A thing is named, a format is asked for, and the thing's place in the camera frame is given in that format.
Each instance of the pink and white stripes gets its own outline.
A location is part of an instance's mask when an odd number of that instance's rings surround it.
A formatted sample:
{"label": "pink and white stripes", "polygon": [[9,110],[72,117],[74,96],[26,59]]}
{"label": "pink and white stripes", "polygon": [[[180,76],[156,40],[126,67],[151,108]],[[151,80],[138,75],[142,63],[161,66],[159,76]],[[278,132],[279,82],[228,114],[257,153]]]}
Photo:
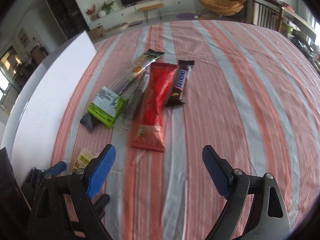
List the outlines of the pink and white stripes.
{"label": "pink and white stripes", "polygon": [[[111,195],[104,222],[115,240],[207,236],[225,203],[202,162],[207,144],[247,174],[273,173],[291,225],[303,218],[320,184],[320,80],[289,41],[253,25],[186,21],[125,32],[99,47],[63,116],[51,164],[72,165],[83,147],[116,146],[102,189]],[[165,153],[129,147],[130,133],[117,125],[92,134],[79,125],[98,90],[149,48],[166,52],[162,62],[195,61],[186,104],[164,110]],[[235,236],[249,210],[250,202]]]}

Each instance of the wooden bench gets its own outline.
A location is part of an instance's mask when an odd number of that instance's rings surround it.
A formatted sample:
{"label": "wooden bench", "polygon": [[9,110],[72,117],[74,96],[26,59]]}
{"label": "wooden bench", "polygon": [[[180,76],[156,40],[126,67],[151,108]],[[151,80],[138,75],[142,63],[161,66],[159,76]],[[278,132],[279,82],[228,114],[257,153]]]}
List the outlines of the wooden bench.
{"label": "wooden bench", "polygon": [[162,19],[162,15],[161,15],[161,11],[160,8],[164,7],[163,3],[158,3],[158,4],[154,4],[154,5],[150,5],[150,6],[146,6],[146,7],[141,7],[138,9],[138,12],[142,12],[144,13],[144,16],[147,19],[148,22],[148,10],[153,10],[153,9],[158,9],[157,11],[159,12],[159,16],[160,16],[160,20]]}

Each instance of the tv stand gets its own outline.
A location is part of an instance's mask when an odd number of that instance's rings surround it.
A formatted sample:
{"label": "tv stand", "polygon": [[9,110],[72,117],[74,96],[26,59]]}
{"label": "tv stand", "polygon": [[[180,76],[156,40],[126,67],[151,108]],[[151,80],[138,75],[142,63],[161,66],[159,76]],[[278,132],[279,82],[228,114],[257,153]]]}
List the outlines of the tv stand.
{"label": "tv stand", "polygon": [[88,25],[91,30],[99,26],[103,26],[107,30],[125,22],[132,23],[141,20],[144,21],[146,20],[146,15],[142,8],[152,7],[159,4],[163,4],[163,7],[150,9],[148,11],[148,20],[159,16],[164,17],[181,13],[196,12],[194,0],[153,0],[116,10],[105,17],[89,23]]}
{"label": "tv stand", "polygon": [[125,8],[131,7],[131,6],[134,6],[134,5],[137,5],[137,3],[128,4],[128,5],[125,6]]}

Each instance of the purple rug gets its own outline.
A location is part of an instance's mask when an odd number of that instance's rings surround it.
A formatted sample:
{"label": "purple rug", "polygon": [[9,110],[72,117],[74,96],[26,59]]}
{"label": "purple rug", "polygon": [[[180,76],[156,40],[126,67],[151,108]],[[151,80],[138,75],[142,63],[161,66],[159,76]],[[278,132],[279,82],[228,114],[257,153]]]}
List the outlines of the purple rug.
{"label": "purple rug", "polygon": [[197,16],[195,13],[181,13],[177,15],[177,18],[180,20],[196,20],[195,16]]}

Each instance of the screw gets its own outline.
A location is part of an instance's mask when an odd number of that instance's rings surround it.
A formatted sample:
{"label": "screw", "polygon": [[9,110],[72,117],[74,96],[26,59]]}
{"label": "screw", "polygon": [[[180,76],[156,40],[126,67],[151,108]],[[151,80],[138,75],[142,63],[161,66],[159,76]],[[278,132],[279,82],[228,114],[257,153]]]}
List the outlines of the screw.
{"label": "screw", "polygon": [[267,177],[268,179],[273,179],[273,175],[272,175],[271,173],[266,173],[266,177]]}
{"label": "screw", "polygon": [[76,174],[78,174],[78,175],[84,174],[84,169],[83,168],[77,169]]}
{"label": "screw", "polygon": [[51,179],[52,178],[52,173],[47,173],[45,176],[45,179]]}
{"label": "screw", "polygon": [[242,174],[241,169],[234,169],[233,172],[234,172],[234,174],[236,174],[236,175],[241,175],[241,174]]}

